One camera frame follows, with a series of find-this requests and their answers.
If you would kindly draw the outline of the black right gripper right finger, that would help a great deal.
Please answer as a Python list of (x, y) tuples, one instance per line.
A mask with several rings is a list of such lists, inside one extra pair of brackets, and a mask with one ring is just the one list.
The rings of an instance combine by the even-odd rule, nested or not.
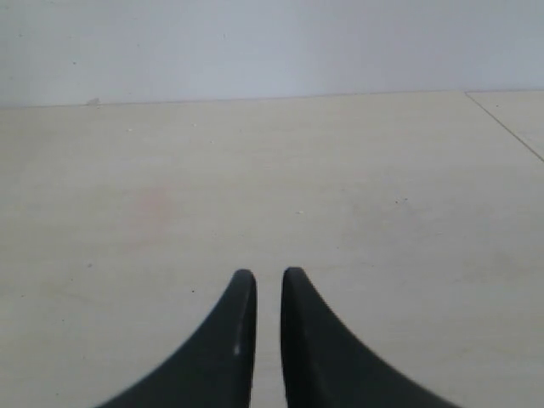
[(281, 290), (281, 364), (290, 407), (450, 407), (367, 348), (298, 267)]

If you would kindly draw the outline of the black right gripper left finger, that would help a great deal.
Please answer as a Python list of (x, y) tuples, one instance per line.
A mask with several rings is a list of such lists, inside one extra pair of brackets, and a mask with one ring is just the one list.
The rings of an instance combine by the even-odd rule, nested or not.
[(103, 407), (248, 407), (257, 330), (257, 284), (236, 271), (198, 329), (153, 372)]

